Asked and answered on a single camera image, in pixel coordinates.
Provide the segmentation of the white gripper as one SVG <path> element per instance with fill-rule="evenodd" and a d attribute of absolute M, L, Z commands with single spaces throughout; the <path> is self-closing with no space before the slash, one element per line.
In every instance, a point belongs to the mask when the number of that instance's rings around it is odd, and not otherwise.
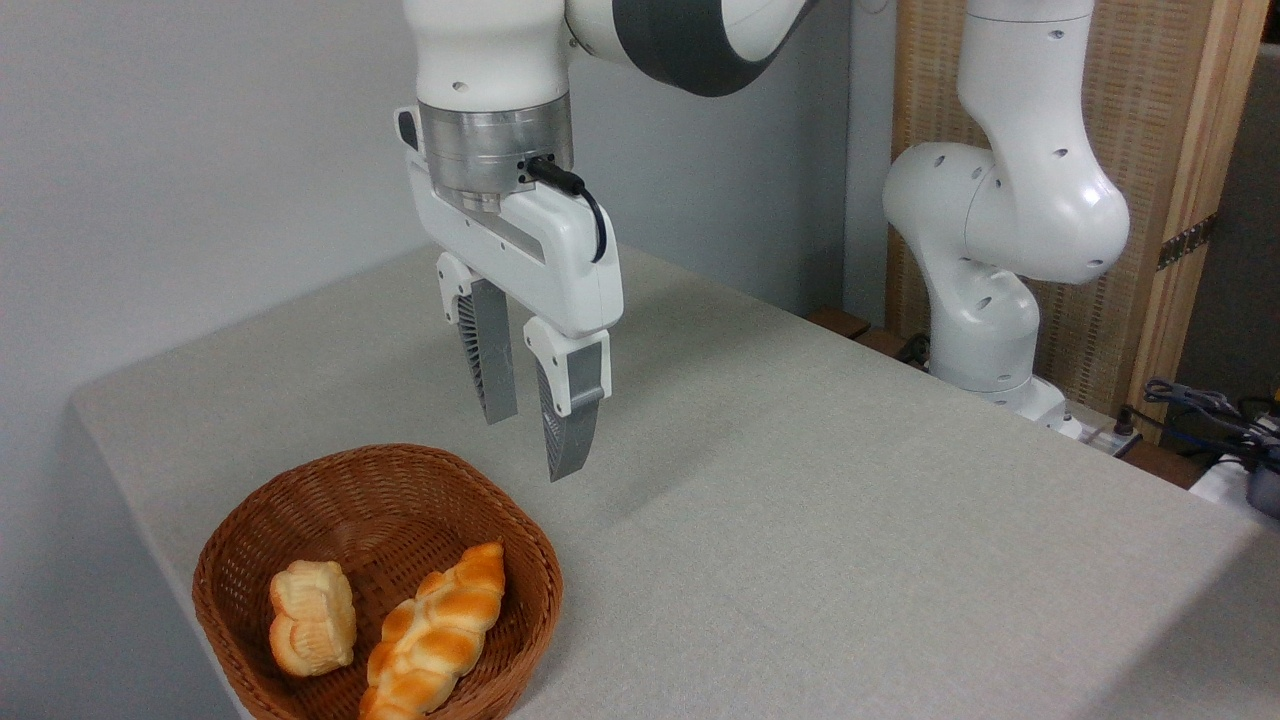
<path fill-rule="evenodd" d="M 507 299 L 531 310 L 550 480 L 586 462 L 623 309 L 611 224 L 572 174 L 570 108 L 396 111 L 419 219 L 488 424 L 517 414 Z"/>

